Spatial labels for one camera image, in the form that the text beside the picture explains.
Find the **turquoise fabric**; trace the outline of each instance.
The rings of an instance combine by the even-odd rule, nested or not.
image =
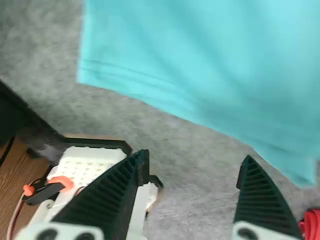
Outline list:
[[[320,156],[319,0],[86,0],[78,81],[252,146],[298,186]]]

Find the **wooden surface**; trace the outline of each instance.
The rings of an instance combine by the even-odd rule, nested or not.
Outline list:
[[[0,148],[0,156],[5,148],[6,146]],[[26,149],[16,139],[0,166],[0,240],[6,239],[8,224],[21,197],[23,185],[42,177],[49,166],[48,161],[43,158],[29,158],[25,153]],[[36,206],[23,205],[14,233],[28,224],[36,209]]]

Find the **carpet floor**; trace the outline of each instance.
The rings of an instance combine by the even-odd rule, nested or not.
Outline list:
[[[319,206],[319,188],[300,190],[250,147],[115,92],[76,83],[83,3],[0,0],[0,78],[61,133],[119,137],[150,150],[165,185],[145,223],[149,240],[230,239],[241,162],[252,155],[297,219]]]

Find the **cable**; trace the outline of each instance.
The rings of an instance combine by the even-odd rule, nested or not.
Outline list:
[[[35,182],[39,181],[41,178],[38,178],[34,181],[32,181],[30,185],[34,184]],[[6,231],[6,240],[12,240],[13,239],[13,233],[14,233],[14,229],[15,229],[15,226],[16,226],[16,222],[17,222],[17,219],[18,219],[18,216],[21,212],[21,209],[22,209],[22,206],[24,204],[24,202],[22,201],[22,198],[24,197],[24,194],[21,195],[15,209],[14,209],[14,212],[12,214],[12,217],[10,219],[10,222],[9,222],[9,226],[7,228],[7,231]]]
[[[73,195],[73,198],[74,198],[75,196],[77,196],[84,188],[85,188],[85,186],[79,187],[79,188],[75,191],[75,193],[74,193],[74,195]]]
[[[5,161],[8,153],[10,152],[10,149],[11,149],[12,145],[14,144],[14,141],[15,141],[15,137],[13,136],[13,137],[10,139],[8,145],[6,146],[6,149],[5,149],[4,153],[2,154],[2,156],[1,156],[1,158],[0,158],[0,167],[1,167],[1,165],[4,163],[4,161]]]

